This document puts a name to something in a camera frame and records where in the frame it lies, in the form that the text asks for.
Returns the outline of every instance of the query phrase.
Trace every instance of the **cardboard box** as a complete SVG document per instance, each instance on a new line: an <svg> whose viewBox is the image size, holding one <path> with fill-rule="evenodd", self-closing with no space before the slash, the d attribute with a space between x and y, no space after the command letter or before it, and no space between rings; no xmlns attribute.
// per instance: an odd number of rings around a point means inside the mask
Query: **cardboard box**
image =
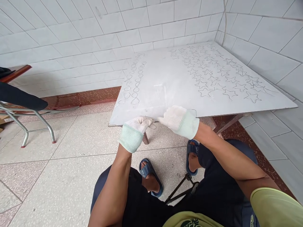
<svg viewBox="0 0 303 227"><path fill-rule="evenodd" d="M4 124L4 123L11 122L11 121L13 121L13 119L10 118L9 116L7 116L7 115L0 115L0 125Z"/></svg>

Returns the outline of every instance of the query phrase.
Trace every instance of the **person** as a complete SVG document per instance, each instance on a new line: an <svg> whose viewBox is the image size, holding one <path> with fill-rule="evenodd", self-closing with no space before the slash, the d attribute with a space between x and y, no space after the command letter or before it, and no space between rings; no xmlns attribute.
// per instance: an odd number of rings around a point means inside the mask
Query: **person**
<svg viewBox="0 0 303 227"><path fill-rule="evenodd" d="M145 130L155 129L154 119L140 116L123 125L116 158L97 180L89 227L303 226L301 204L280 191L245 143L223 140L179 106L170 107L158 121L190 139L187 171L205 168L195 193L175 206L166 205L157 198L163 185L151 161L143 159L139 172L131 168Z"/></svg>

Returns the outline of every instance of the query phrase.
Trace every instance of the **tiled floor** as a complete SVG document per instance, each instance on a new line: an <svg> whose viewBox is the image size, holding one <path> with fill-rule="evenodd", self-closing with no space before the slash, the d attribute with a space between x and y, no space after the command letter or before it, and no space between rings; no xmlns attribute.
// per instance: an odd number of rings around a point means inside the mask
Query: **tiled floor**
<svg viewBox="0 0 303 227"><path fill-rule="evenodd" d="M0 134L0 227L87 226L92 193L100 173L115 158L120 127L107 127L114 102L82 106L65 113L46 115L57 143L48 131L30 133L20 148L23 131L9 124ZM35 117L20 118L28 129L44 127ZM211 118L202 119L214 127ZM132 167L149 158L164 184L165 200L186 173L187 140L156 123L147 130L133 155ZM204 170L194 181L200 181ZM185 181L179 191L191 186Z"/></svg>

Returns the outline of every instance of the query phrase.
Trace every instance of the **green glove cuff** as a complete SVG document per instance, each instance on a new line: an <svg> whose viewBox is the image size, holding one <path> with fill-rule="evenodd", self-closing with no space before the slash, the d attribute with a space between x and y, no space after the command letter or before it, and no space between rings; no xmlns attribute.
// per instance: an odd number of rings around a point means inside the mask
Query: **green glove cuff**
<svg viewBox="0 0 303 227"><path fill-rule="evenodd" d="M199 122L199 118L195 118L187 111L179 124L178 130L175 133L188 139L193 139L198 131Z"/></svg>
<svg viewBox="0 0 303 227"><path fill-rule="evenodd" d="M135 153L143 139L143 134L127 124L122 127L119 143L130 153Z"/></svg>

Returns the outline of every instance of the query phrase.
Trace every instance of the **white glove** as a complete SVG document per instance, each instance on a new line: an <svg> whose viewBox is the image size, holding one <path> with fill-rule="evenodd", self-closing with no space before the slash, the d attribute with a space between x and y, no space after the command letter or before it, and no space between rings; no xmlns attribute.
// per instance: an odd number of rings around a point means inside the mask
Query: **white glove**
<svg viewBox="0 0 303 227"><path fill-rule="evenodd" d="M180 106L173 105L164 113L164 118L158 117L157 119L174 133L188 139L193 139L198 131L199 119Z"/></svg>
<svg viewBox="0 0 303 227"><path fill-rule="evenodd" d="M119 143L130 153L135 153L140 146L147 128L156 129L155 119L139 116L125 122L119 138Z"/></svg>

